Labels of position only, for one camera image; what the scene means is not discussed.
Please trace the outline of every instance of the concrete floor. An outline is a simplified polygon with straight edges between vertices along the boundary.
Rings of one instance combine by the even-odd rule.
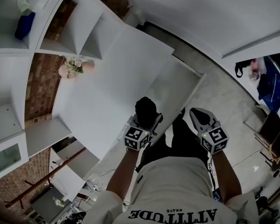
[[[252,130],[243,125],[243,121],[247,119],[247,123],[253,128],[256,130],[260,128],[261,121],[255,114],[255,102],[219,67],[189,45],[153,26],[147,26],[144,32],[173,47],[175,49],[173,54],[176,57],[199,73],[207,74],[207,77],[187,104],[184,120],[195,131],[189,117],[191,107],[201,107],[215,114],[230,137],[224,152],[238,176],[243,193],[271,182],[270,168],[265,163],[264,157],[259,153],[263,148],[255,140]],[[167,143],[170,143],[170,139],[172,139],[171,128],[167,130],[166,135]],[[118,166],[125,152],[126,148],[123,144],[114,145],[100,164],[94,167],[93,174],[88,182],[89,186],[93,187],[94,184],[99,192],[104,190],[113,170]],[[214,166],[213,170],[216,187],[218,187]],[[136,172],[134,172],[132,185],[126,198],[128,202],[135,178]],[[279,186],[279,183],[276,182],[271,192],[274,192],[274,189]],[[98,192],[91,193],[92,200],[95,200],[97,196]]]

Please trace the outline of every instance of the black strap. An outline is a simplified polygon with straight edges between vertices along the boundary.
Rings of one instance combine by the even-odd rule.
[[[241,78],[243,76],[243,68],[238,65],[238,64],[235,64],[235,74],[237,75],[237,78]]]

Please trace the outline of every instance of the person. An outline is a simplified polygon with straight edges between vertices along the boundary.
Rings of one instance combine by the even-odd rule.
[[[223,203],[213,198],[208,152],[183,115],[184,111],[173,122],[172,147],[162,135],[144,150],[128,209],[123,212],[123,201],[139,156],[132,149],[127,149],[83,224],[258,223],[254,194],[242,194],[223,151],[212,156]]]

